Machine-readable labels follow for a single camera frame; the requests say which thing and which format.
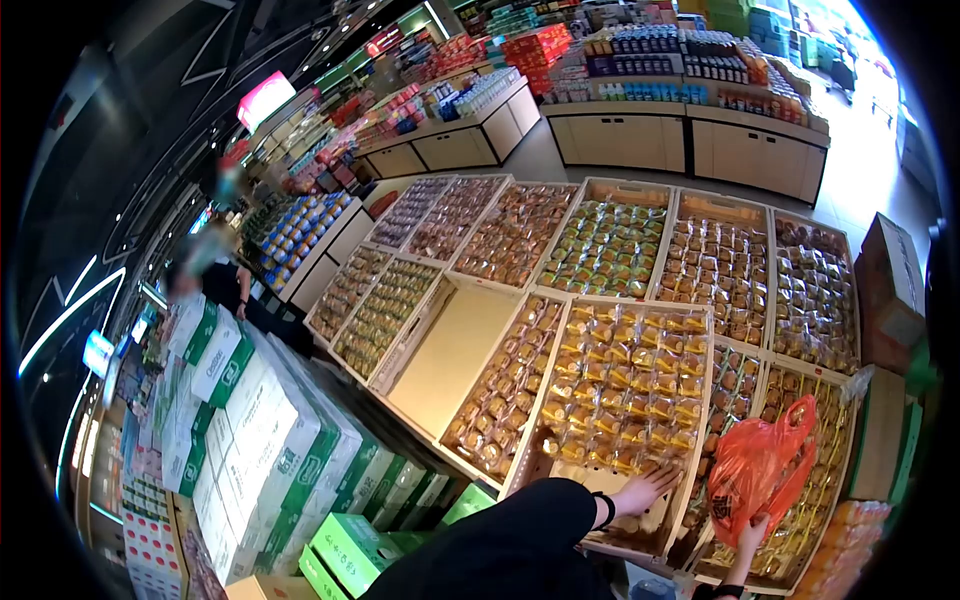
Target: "black pants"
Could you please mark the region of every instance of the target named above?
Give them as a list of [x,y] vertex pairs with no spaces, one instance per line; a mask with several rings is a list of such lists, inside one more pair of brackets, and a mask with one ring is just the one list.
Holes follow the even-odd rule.
[[294,352],[310,358],[313,353],[313,335],[299,320],[284,321],[251,299],[246,308],[247,321],[263,333],[273,333]]

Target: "red plastic bag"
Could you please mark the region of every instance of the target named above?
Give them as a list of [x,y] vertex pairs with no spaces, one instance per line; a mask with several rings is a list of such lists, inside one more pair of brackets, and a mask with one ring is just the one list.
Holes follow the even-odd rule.
[[817,402],[806,395],[775,423],[746,419],[720,438],[707,481],[710,516],[717,538],[736,547],[740,532],[757,513],[769,513],[770,535],[804,489],[816,459],[810,435]]

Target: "ceiling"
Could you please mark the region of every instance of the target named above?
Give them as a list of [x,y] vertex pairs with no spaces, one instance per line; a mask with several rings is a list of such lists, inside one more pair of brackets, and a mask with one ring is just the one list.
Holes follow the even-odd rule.
[[[26,130],[16,180],[24,201],[18,212],[16,203],[4,203],[5,225],[15,224],[4,236],[12,355],[22,356],[64,313],[63,297],[91,257],[73,301],[126,269],[120,288],[117,279],[78,305],[22,373],[21,397],[46,462],[58,458],[84,382],[87,334],[103,327],[114,299],[114,315],[126,314],[119,305],[136,297],[136,276],[156,258],[146,252],[162,253],[162,238],[179,235],[204,208],[184,194],[191,179],[213,168],[211,141],[223,148],[236,131],[240,98],[277,70],[297,89],[306,87],[328,61],[336,64],[366,42],[375,21],[393,22],[418,4],[381,0],[368,9],[371,1],[344,3],[338,16],[329,0],[119,0],[81,7],[76,20],[62,13],[69,26],[49,32],[44,43],[55,41],[66,56],[46,73],[26,60],[10,68],[5,61],[5,75],[22,71],[32,85],[29,99],[4,98]],[[5,166],[12,165],[9,156]]]

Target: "red sign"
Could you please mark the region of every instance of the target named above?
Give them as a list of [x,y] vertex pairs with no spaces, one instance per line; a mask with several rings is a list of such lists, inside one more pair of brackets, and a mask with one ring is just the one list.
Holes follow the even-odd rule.
[[367,42],[367,54],[372,59],[376,58],[399,44],[402,39],[403,32],[400,30],[400,26],[394,23]]

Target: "human hand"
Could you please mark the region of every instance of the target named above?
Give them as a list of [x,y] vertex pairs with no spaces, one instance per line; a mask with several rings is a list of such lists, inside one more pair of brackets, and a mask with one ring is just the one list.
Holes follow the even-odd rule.
[[759,548],[760,543],[763,541],[763,536],[767,532],[767,525],[769,523],[770,515],[767,513],[757,513],[751,516],[750,522],[747,523],[743,531],[740,532],[740,537],[736,541],[737,551],[749,553],[750,556],[754,556],[756,549]]
[[657,498],[680,483],[682,471],[678,468],[658,468],[642,475],[635,475],[619,492],[610,496],[616,506],[617,516],[642,515]]

